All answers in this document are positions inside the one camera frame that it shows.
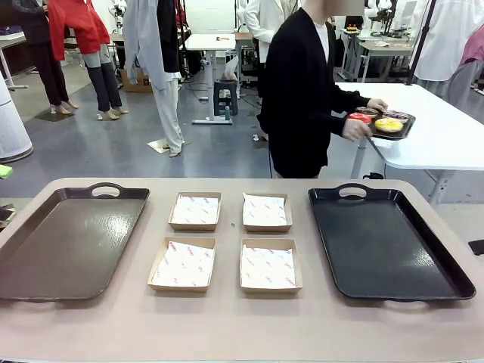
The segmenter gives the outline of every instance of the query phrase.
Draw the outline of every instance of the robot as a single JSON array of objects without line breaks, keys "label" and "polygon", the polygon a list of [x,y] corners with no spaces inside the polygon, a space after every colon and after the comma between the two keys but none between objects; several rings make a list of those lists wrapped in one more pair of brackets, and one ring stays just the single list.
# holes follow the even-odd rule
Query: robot
[{"label": "robot", "polygon": [[117,34],[123,34],[123,17],[128,5],[126,4],[126,0],[111,1],[113,2],[113,4],[109,7],[108,10],[111,15],[113,15],[114,20],[116,21],[116,30],[114,30],[114,32]]}]

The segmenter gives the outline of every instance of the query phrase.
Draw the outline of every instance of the white table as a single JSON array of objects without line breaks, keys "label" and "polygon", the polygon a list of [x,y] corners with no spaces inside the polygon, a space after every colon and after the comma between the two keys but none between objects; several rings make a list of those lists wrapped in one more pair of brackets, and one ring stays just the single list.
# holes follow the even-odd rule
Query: white table
[{"label": "white table", "polygon": [[5,75],[7,76],[6,83],[9,89],[28,88],[28,86],[14,84],[14,80],[12,79],[12,75],[10,74],[10,69],[8,68],[8,63],[7,63],[7,60],[5,59],[5,54],[3,53],[3,49],[25,41],[26,39],[23,33],[10,34],[8,36],[0,36],[0,60],[2,61],[3,69],[5,71]]},{"label": "white table", "polygon": [[214,66],[216,65],[216,51],[235,49],[234,34],[192,34],[185,42],[189,51],[206,51],[206,88],[209,95],[209,116],[206,119],[195,119],[197,125],[231,125],[231,120],[224,116],[215,116],[213,101]]},{"label": "white table", "polygon": [[[393,168],[442,170],[430,195],[439,203],[457,170],[484,171],[484,126],[419,85],[340,83],[341,89],[382,98],[391,110],[417,118],[409,136],[401,141],[370,139],[383,161]],[[358,147],[351,177],[360,176],[368,140]]]},{"label": "white table", "polygon": [[[362,83],[365,83],[371,57],[388,57],[388,62],[383,74],[383,78],[385,79],[390,72],[394,57],[411,57],[414,52],[414,42],[402,41],[400,43],[390,42],[388,44],[387,47],[379,47],[376,42],[363,42],[360,44],[360,48],[366,49],[368,52],[368,55],[366,56],[365,71],[363,72],[363,78],[361,79]],[[356,60],[356,69],[359,70],[360,66],[361,57]]]}]

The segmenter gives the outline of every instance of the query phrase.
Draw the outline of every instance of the black stool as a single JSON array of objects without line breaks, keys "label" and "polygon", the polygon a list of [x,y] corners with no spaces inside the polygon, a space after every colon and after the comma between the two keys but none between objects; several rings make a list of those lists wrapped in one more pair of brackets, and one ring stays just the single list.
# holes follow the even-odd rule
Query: black stool
[{"label": "black stool", "polygon": [[[230,98],[220,97],[220,91],[222,89],[227,89],[230,91]],[[230,114],[232,116],[239,113],[239,107],[237,104],[237,81],[224,81],[222,79],[217,79],[213,86],[213,110],[215,112],[215,116],[220,116],[220,111],[225,112],[226,106],[230,107]]]}]

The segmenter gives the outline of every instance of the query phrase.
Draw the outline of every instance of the white cylinder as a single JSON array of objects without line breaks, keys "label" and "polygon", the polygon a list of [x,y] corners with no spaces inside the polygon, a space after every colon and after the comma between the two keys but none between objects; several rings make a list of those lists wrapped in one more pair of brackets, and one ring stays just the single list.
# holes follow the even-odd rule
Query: white cylinder
[{"label": "white cylinder", "polygon": [[0,77],[0,163],[8,163],[32,153],[32,142]]}]

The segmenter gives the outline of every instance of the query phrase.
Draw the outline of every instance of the wall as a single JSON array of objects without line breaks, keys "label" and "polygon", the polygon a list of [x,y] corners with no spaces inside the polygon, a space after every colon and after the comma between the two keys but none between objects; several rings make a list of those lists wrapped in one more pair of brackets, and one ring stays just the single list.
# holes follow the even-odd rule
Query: wall
[{"label": "wall", "polygon": [[[92,3],[111,33],[116,22],[108,7],[111,0],[92,0]],[[235,27],[234,0],[185,0],[187,21],[194,33],[232,33]]]},{"label": "wall", "polygon": [[187,22],[193,33],[232,33],[234,0],[185,0]]}]

